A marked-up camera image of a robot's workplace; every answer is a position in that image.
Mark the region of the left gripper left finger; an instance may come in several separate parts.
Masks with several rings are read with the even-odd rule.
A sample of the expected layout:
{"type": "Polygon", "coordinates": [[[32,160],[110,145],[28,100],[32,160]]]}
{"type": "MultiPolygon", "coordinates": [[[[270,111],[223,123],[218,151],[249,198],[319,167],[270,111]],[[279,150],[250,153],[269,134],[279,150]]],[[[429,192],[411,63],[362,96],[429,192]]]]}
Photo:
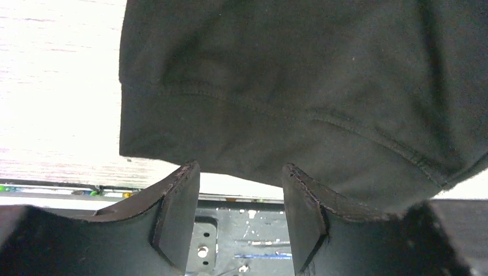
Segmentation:
{"type": "Polygon", "coordinates": [[[193,160],[132,197],[95,212],[114,238],[111,258],[130,274],[183,274],[199,197],[193,160]]]}

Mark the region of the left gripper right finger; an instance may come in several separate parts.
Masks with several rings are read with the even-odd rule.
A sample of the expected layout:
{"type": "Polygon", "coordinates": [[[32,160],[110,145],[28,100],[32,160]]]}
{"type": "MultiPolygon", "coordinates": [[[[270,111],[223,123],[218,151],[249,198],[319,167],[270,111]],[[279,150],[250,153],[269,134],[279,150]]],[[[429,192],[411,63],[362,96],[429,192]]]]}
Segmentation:
{"type": "Polygon", "coordinates": [[[281,179],[295,274],[366,272],[381,212],[320,184],[292,163],[283,167],[281,179]]]}

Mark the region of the black skirt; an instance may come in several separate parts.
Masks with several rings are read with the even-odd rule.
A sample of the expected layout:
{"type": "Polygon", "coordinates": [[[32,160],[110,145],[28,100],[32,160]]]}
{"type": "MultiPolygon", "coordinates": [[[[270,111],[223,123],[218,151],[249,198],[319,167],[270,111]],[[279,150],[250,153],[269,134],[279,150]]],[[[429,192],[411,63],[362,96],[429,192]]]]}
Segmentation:
{"type": "Polygon", "coordinates": [[[487,169],[486,1],[128,1],[123,156],[394,212],[487,169]]]}

